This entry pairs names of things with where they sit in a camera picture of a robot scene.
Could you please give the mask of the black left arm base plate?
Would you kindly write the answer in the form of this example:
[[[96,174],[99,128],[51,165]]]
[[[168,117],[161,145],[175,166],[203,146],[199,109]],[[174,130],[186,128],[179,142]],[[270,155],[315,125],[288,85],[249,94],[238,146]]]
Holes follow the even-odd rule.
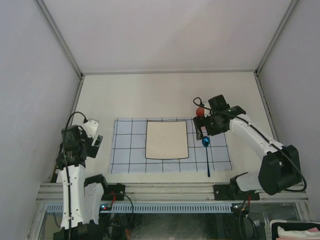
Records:
[[[126,193],[126,186],[124,184],[109,184],[102,195],[102,201],[112,201],[115,197],[116,201],[123,201],[123,194]]]

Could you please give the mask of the white square plate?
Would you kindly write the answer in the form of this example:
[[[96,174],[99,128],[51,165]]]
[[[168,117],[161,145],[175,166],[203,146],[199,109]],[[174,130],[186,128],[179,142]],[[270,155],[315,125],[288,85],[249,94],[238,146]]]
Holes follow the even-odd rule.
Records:
[[[145,157],[152,160],[178,160],[189,157],[187,122],[148,121]]]

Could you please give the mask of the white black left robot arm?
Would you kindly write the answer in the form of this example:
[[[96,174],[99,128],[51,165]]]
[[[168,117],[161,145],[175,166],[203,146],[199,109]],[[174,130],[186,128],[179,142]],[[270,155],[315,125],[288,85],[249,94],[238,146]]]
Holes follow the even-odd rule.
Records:
[[[99,225],[101,200],[110,188],[102,174],[86,176],[86,159],[95,158],[103,137],[97,134],[99,123],[90,119],[61,131],[62,143],[56,159],[63,190],[63,214],[55,240],[101,240]]]

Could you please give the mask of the light blue checked placemat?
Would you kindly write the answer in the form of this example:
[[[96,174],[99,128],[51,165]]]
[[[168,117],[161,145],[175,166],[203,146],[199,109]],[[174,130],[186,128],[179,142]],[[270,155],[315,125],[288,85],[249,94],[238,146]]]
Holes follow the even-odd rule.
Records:
[[[189,157],[185,159],[147,159],[147,122],[186,121]],[[232,162],[224,133],[210,136],[210,172],[230,171]],[[207,171],[206,149],[196,139],[191,118],[118,118],[114,121],[108,171],[111,174],[198,173]]]

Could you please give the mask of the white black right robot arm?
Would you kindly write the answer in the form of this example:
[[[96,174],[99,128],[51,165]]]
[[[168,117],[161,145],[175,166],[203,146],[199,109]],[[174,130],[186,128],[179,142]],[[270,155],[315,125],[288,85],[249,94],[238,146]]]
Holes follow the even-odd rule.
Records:
[[[301,183],[300,192],[307,188],[301,172],[300,156],[296,147],[284,145],[266,135],[256,126],[246,111],[236,105],[230,106],[223,95],[207,101],[193,99],[197,106],[193,123],[197,140],[231,131],[237,134],[260,159],[258,172],[245,172],[230,179],[229,194],[237,200],[248,193],[264,191],[273,196],[282,191],[294,193],[293,186]]]

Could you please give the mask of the pink plastic cup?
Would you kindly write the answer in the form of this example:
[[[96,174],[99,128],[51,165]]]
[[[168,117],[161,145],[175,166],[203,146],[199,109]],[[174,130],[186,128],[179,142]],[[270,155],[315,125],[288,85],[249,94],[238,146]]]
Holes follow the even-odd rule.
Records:
[[[202,107],[198,107],[196,109],[196,116],[197,117],[204,117],[205,116],[205,109]]]

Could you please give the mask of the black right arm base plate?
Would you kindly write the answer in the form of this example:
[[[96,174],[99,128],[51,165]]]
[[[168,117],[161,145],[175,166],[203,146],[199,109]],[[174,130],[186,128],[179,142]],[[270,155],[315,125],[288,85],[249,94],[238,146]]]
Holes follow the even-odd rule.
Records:
[[[213,185],[214,199],[216,201],[243,201],[249,197],[253,201],[260,200],[260,194],[255,191],[241,191],[237,186],[231,184]]]

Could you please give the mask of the blue metal spoon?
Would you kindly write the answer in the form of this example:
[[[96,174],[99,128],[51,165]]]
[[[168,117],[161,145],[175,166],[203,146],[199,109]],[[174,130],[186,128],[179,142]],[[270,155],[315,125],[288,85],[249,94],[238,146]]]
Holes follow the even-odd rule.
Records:
[[[210,146],[210,138],[208,136],[204,136],[201,142],[202,142],[202,145],[205,147],[207,176],[210,178],[211,172],[210,172],[209,154],[208,154],[208,147]]]

